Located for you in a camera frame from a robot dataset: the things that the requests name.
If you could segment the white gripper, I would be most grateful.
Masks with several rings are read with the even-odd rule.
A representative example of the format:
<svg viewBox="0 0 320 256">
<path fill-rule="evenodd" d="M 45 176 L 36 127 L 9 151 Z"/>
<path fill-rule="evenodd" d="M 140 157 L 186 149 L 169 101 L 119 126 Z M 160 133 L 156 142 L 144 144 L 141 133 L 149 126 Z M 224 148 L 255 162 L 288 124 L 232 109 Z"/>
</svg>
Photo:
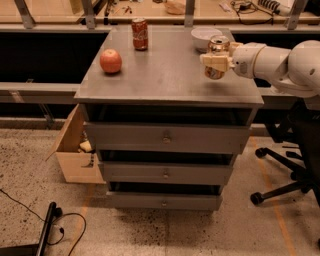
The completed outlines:
<svg viewBox="0 0 320 256">
<path fill-rule="evenodd" d="M 255 42 L 243 45 L 240 42 L 231 42 L 228 51 L 232 58 L 227 55 L 206 53 L 200 55 L 200 62 L 221 72 L 227 72 L 234 67 L 233 70 L 238 76 L 252 79 L 256 59 L 265 47 L 265 44 Z"/>
</svg>

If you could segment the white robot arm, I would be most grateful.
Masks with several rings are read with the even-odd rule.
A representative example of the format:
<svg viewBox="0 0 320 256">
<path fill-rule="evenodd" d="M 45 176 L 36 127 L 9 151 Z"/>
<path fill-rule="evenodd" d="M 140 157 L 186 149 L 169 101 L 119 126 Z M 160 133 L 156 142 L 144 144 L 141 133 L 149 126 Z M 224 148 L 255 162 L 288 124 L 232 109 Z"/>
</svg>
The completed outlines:
<svg viewBox="0 0 320 256">
<path fill-rule="evenodd" d="M 278 91 L 302 98 L 310 110 L 320 110 L 320 42 L 307 40 L 293 49 L 251 42 L 231 42 L 200 55 L 200 62 L 214 71 L 232 69 L 236 75 L 267 81 Z"/>
</svg>

